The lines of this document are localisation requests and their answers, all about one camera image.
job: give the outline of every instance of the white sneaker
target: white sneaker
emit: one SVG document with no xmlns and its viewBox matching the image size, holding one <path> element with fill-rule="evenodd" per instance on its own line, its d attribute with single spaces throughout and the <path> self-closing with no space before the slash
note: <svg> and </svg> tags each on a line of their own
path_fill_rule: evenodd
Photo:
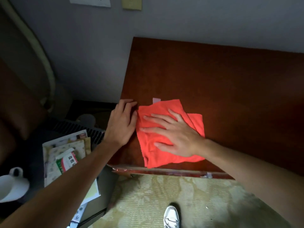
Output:
<svg viewBox="0 0 304 228">
<path fill-rule="evenodd" d="M 168 206 L 164 214 L 164 228 L 179 228 L 179 218 L 174 206 Z"/>
</svg>

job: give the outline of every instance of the switch plate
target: switch plate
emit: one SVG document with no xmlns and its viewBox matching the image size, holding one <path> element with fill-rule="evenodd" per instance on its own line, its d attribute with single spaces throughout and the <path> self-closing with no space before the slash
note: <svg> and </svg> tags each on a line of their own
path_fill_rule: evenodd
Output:
<svg viewBox="0 0 304 228">
<path fill-rule="evenodd" d="M 111 7 L 110 0 L 70 0 L 70 3 L 80 4 L 80 5 Z"/>
<path fill-rule="evenodd" d="M 124 9 L 140 10 L 142 7 L 142 0 L 121 0 L 121 5 Z"/>
</svg>

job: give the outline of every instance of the patterned carpet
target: patterned carpet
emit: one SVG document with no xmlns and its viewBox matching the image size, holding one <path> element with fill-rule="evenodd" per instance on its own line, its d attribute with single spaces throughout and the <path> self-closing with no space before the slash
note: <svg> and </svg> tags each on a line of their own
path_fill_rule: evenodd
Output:
<svg viewBox="0 0 304 228">
<path fill-rule="evenodd" d="M 184 228 L 291 227 L 236 181 L 163 175 L 120 176 L 111 209 L 91 227 L 163 227 L 171 202 L 180 205 Z"/>
</svg>

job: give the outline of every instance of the red cloth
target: red cloth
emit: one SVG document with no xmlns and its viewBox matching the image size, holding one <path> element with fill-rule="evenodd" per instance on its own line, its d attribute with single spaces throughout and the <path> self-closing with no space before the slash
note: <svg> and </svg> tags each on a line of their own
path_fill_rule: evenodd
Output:
<svg viewBox="0 0 304 228">
<path fill-rule="evenodd" d="M 144 115 L 151 116 L 154 114 L 171 115 L 168 109 L 180 114 L 184 121 L 193 129 L 195 129 L 201 136 L 205 136 L 203 117 L 200 114 L 186 114 L 180 100 L 160 101 L 150 106 L 140 106 L 138 109 L 138 118 L 136 123 L 137 137 L 140 143 L 141 152 L 145 161 L 145 167 L 154 168 L 168 163 L 180 163 L 180 162 L 198 162 L 204 160 L 203 157 L 193 155 L 191 157 L 181 157 L 172 153 L 164 152 L 158 149 L 154 142 L 162 142 L 168 145 L 172 145 L 168 138 L 156 134 L 145 133 L 140 131 L 141 127 L 160 127 L 161 125 L 154 122 L 149 122 L 143 118 Z"/>
</svg>

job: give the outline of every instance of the table surface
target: table surface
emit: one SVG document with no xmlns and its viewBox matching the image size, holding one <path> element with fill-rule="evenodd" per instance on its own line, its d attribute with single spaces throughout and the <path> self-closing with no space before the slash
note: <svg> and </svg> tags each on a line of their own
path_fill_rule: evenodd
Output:
<svg viewBox="0 0 304 228">
<path fill-rule="evenodd" d="M 224 146 L 304 175 L 304 54 L 133 38 L 121 98 L 180 99 Z M 144 167 L 136 133 L 110 165 Z M 221 170 L 207 160 L 173 170 Z"/>
</svg>

